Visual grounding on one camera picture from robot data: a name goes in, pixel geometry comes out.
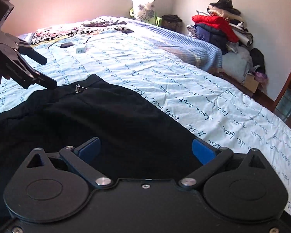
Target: blue gripper pad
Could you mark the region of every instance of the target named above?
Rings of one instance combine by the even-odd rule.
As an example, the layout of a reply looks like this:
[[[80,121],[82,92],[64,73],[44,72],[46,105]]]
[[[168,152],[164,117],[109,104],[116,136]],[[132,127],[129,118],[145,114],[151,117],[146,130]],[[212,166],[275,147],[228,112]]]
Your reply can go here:
[[[81,146],[74,149],[73,153],[76,154],[85,163],[90,164],[95,157],[100,153],[100,140],[98,137],[94,137],[88,140]]]
[[[206,143],[197,138],[193,140],[192,152],[203,165],[206,165],[216,157],[214,150],[215,149],[211,145],[206,145]]]

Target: bedsheet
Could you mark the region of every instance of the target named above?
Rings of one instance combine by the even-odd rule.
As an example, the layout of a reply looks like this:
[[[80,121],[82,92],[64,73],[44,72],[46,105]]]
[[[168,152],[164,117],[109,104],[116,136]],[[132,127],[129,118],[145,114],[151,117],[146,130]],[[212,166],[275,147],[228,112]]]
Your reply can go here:
[[[86,79],[90,74],[132,89],[175,121],[212,146],[225,146],[237,153],[251,148],[262,151],[289,193],[286,211],[291,215],[291,129],[277,116],[221,78],[182,62],[156,46],[121,32],[76,35],[58,44],[41,44],[35,50],[47,57],[41,66],[25,59],[58,85]],[[88,40],[86,53],[75,48]],[[22,89],[13,80],[0,86],[0,112],[25,101],[39,85]]]

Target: red jacket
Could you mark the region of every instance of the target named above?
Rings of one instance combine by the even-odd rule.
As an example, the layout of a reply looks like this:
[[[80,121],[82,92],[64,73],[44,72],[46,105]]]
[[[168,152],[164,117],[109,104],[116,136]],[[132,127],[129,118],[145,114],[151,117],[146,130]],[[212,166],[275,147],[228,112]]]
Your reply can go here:
[[[223,31],[230,42],[237,43],[239,41],[239,38],[233,32],[231,26],[228,24],[227,21],[224,20],[223,17],[219,17],[219,16],[208,17],[208,16],[196,15],[192,17],[192,20],[195,23],[204,23],[213,28],[216,28],[217,30]]]

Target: white wall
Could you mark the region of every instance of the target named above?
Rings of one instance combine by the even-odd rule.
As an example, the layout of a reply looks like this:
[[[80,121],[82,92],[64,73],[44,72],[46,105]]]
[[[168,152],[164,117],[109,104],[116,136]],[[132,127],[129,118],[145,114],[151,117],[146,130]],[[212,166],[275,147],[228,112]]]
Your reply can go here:
[[[98,16],[128,17],[131,0],[11,0],[15,8],[3,26],[20,35],[60,23],[91,20]],[[173,0],[157,0],[158,15],[172,12]]]
[[[175,0],[173,13],[192,24],[195,10],[218,0]],[[291,0],[232,0],[254,36],[254,47],[265,56],[269,84],[266,94],[275,100],[291,71]]]

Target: brown basket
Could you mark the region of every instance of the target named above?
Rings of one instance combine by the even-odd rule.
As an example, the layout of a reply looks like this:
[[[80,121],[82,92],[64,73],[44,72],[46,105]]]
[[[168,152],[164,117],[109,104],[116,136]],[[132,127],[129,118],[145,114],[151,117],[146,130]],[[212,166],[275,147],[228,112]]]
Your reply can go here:
[[[162,28],[174,31],[174,32],[182,32],[183,23],[182,22],[168,22],[166,20],[162,20]]]

